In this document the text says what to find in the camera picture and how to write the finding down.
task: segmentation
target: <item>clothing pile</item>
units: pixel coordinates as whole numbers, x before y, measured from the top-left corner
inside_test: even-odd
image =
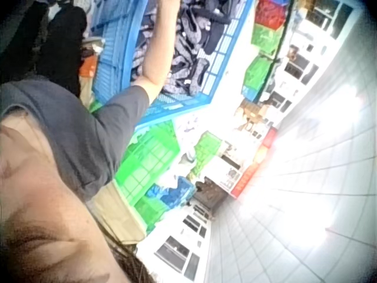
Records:
[[[183,0],[177,20],[175,51],[164,93],[195,96],[200,92],[210,62],[199,58],[203,49],[214,52],[225,26],[235,17],[239,0]],[[150,0],[141,23],[131,80],[142,73],[145,52],[156,23],[156,0]]]

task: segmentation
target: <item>dark hair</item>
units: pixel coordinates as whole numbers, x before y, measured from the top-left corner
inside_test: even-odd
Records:
[[[106,221],[103,220],[108,229],[105,228],[96,217],[94,217],[94,219],[105,236],[115,260],[132,283],[156,283],[145,265],[131,251],[130,246],[124,245],[122,241],[115,236],[114,231]]]

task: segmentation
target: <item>plastic crate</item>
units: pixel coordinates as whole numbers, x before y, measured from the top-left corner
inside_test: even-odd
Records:
[[[274,56],[282,33],[283,27],[275,31],[262,25],[254,24],[252,44],[257,45],[262,52]]]
[[[259,90],[255,90],[253,88],[246,87],[245,85],[242,87],[242,95],[249,101],[253,101],[256,98]]]
[[[153,229],[154,224],[158,222],[162,215],[169,210],[169,207],[157,198],[148,198],[143,196],[136,204],[135,209],[147,224],[147,230]]]
[[[131,144],[115,175],[120,193],[133,206],[164,173],[180,152],[173,123],[155,125]]]
[[[102,0],[97,4],[92,33],[106,39],[93,86],[100,103],[104,104],[130,85],[133,54],[147,2],[147,0]],[[211,63],[204,76],[202,92],[195,97],[161,93],[141,119],[138,129],[170,120],[211,103],[252,3],[253,0],[241,0],[235,18],[226,26],[212,55],[206,55],[203,50],[199,52],[199,57],[206,58]]]
[[[255,11],[255,23],[273,30],[285,22],[286,7],[270,0],[260,0]]]
[[[289,0],[270,0],[270,1],[281,6],[286,6],[289,3]]]
[[[266,79],[271,64],[271,60],[257,56],[247,68],[243,84],[248,88],[259,91]]]
[[[221,140],[215,135],[206,132],[195,146],[197,163],[192,172],[198,176],[204,169],[205,165],[216,155],[221,146]]]

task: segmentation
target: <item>eye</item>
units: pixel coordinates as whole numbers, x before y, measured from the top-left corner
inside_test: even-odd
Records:
[[[28,252],[46,243],[58,241],[51,232],[38,226],[16,228],[6,240],[6,247],[13,252]]]

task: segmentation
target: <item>orange item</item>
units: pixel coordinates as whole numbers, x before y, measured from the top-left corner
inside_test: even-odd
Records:
[[[87,57],[80,68],[80,76],[85,77],[85,78],[94,78],[95,72],[97,70],[97,64],[98,64],[97,55]]]

